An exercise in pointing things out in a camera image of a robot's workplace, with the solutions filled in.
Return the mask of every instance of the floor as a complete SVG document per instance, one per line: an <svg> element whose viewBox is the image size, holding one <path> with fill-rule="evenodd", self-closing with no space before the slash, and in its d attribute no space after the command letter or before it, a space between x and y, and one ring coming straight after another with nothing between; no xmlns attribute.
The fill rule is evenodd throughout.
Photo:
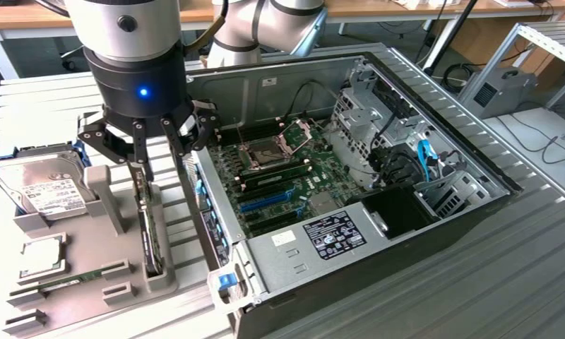
<svg viewBox="0 0 565 339"><path fill-rule="evenodd" d="M331 24L320 38L320 47L364 44L365 42L383 42L388 47L397 48L404 55L415 60L419 48L423 45L425 31L421 28L423 22L407 21L397 23L353 23L348 25L347 34L337 34L339 24ZM53 74L70 73L62 68L60 53L74 49L81 42L77 37L62 37L60 42L52 38L6 40L5 49L10 60L17 67L21 77L48 76ZM429 48L425 47L420 54L420 59L425 56ZM88 64L84 58L73 59L76 71L88 71ZM441 76L451 64L468 62L468 60L453 50L448 50L435 70L435 76ZM556 88L541 93L532 93L528 98L531 103L524 104L523 109L537 107L552 97L555 91L565 82L565 74ZM560 115L565 118L565 105L560 109Z"/></svg>

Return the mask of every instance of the blue pcie slot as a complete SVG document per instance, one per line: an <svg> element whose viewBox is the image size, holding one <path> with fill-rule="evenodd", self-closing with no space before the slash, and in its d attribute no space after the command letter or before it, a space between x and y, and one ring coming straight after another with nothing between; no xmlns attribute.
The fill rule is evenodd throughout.
<svg viewBox="0 0 565 339"><path fill-rule="evenodd" d="M252 210L257 210L265 206L273 205L276 203L285 203L291 200L291 197L293 196L295 188L289 189L284 193L276 194L273 196L269 196L268 198L264 198L259 201L255 201L252 203L242 203L241 204L241 213L250 212Z"/></svg>

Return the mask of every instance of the hard drive label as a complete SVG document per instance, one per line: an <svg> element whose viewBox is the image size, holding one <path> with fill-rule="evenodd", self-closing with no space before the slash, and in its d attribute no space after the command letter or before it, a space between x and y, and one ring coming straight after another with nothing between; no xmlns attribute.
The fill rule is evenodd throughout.
<svg viewBox="0 0 565 339"><path fill-rule="evenodd" d="M304 229L324 260L367 244L345 211L304 225Z"/></svg>
<svg viewBox="0 0 565 339"><path fill-rule="evenodd" d="M41 215L50 215L84 207L73 179L42 182L21 187L22 194Z"/></svg>

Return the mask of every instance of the blue led light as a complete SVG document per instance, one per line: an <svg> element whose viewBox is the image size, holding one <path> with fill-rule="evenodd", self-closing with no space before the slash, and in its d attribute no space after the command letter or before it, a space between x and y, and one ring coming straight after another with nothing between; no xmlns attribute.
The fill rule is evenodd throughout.
<svg viewBox="0 0 565 339"><path fill-rule="evenodd" d="M149 89L146 87L141 87L138 89L138 94L140 94L141 97L148 97L149 94L150 94Z"/></svg>

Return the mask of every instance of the metal rack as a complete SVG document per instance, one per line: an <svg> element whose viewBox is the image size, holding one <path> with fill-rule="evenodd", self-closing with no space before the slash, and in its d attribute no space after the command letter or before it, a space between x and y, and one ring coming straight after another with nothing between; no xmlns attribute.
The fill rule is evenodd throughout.
<svg viewBox="0 0 565 339"><path fill-rule="evenodd" d="M503 44L496 50L488 65L481 71L477 79L473 80L473 85L459 95L459 101L461 103L468 102L477 91L481 89L487 81L487 77L499 66L503 57L513 46L513 43L519 37L527 39L531 43L536 44L548 53L553 54L559 59L565 61L565 21L545 22L545 23L516 23L513 29L507 35ZM521 65L528 56L529 52L524 53L513 63L513 66ZM565 94L565 85L559 90L557 94L551 98L547 103L547 107L555 105L561 96Z"/></svg>

